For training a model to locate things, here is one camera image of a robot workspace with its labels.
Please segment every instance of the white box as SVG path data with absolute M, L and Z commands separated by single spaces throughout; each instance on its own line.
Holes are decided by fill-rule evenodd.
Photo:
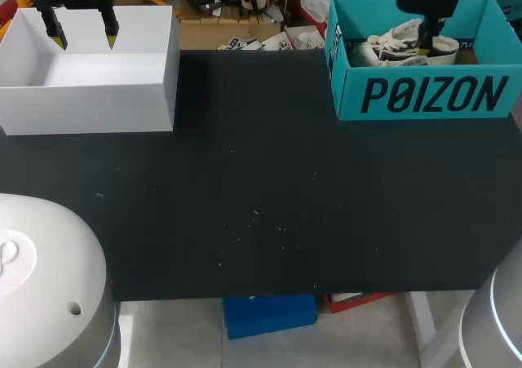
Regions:
M 172 131 L 179 45 L 172 7 L 114 7 L 108 46 L 96 9 L 55 9 L 68 41 L 19 9 L 0 44 L 0 126 L 8 135 Z

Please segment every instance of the shoe box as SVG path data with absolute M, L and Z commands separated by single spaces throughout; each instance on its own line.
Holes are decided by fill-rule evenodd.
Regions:
M 522 0 L 497 0 L 508 21 L 522 19 Z
M 522 89 L 522 43 L 495 0 L 460 0 L 445 21 L 440 34 L 460 43 L 456 64 L 350 65 L 357 43 L 416 17 L 396 0 L 332 0 L 325 55 L 338 118 L 506 117 Z

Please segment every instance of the white floor tile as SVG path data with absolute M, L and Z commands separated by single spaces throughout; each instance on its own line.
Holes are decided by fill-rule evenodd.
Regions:
M 221 299 L 122 303 L 120 320 L 121 363 L 128 356 L 121 368 L 221 367 Z
M 245 339 L 223 335 L 223 368 L 418 367 L 402 295 L 331 314 L 313 326 Z

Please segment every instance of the sneaker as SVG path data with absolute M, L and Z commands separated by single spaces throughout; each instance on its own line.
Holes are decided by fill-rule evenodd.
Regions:
M 420 56 L 417 55 L 417 44 L 418 27 L 421 23 L 422 20 L 420 19 L 410 20 L 396 28 L 390 29 L 383 36 L 370 36 L 367 42 L 361 43 L 352 51 L 351 65 L 403 66 L 402 60 Z M 433 48 L 426 56 L 426 64 L 453 64 L 457 56 L 458 47 L 458 42 L 452 38 L 435 36 L 433 38 Z

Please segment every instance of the table surface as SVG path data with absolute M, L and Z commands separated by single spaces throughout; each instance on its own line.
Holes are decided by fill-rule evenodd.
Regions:
M 471 289 L 522 233 L 511 117 L 339 122 L 323 51 L 179 73 L 174 133 L 0 138 L 0 192 L 79 214 L 118 300 Z

